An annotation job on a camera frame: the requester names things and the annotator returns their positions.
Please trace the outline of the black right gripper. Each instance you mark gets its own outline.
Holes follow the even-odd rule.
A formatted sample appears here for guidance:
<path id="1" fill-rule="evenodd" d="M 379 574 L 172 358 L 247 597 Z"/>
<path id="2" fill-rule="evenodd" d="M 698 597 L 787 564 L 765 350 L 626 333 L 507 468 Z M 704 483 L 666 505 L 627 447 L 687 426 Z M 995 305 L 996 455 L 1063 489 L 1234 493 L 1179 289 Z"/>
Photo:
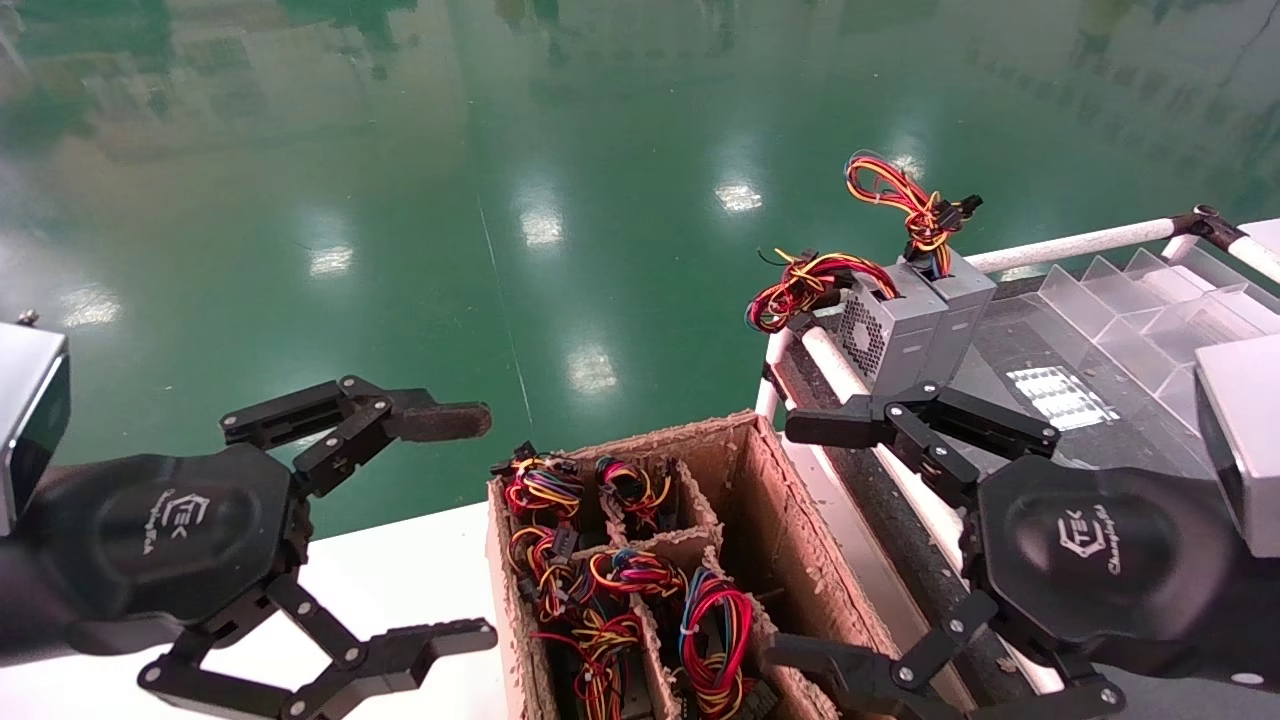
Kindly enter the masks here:
<path id="1" fill-rule="evenodd" d="M 1251 552 L 1215 480 L 1066 468 L 1046 459 L 1059 443 L 1056 427 L 948 386 L 854 395 L 836 410 L 797 407 L 785 436 L 828 448 L 884 446 L 975 519 L 979 591 L 902 659 L 808 635 L 771 641 L 765 661 L 822 679 L 840 710 L 1106 719 L 1126 707 L 1120 688 L 1068 653 L 1142 676 L 1277 691 L 1277 560 Z M 952 439 L 1015 461 L 979 482 Z M 932 696 L 934 676 L 996 619 L 1027 657 L 1051 655 L 1062 691 L 972 711 Z"/>

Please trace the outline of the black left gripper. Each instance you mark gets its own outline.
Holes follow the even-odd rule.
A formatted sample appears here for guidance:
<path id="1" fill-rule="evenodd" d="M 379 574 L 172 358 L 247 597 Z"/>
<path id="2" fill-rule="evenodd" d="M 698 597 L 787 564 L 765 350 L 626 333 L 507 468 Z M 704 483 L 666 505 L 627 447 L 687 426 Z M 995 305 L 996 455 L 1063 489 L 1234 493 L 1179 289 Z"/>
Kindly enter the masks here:
<path id="1" fill-rule="evenodd" d="M 314 533 L 301 495 L 329 495 L 394 441 L 490 428 L 484 402 L 346 375 L 228 414 L 221 432 L 237 446 L 218 454 L 54 468 L 20 518 L 20 653 L 120 656 L 177 639 L 140 688 L 221 719 L 344 719 L 416 691 L 435 661 L 495 648 L 495 628 L 475 618 L 357 639 L 296 579 Z M 308 437 L 293 461 L 300 495 L 264 451 Z M 329 657 L 314 680 L 292 691 L 204 669 L 275 611 Z"/>

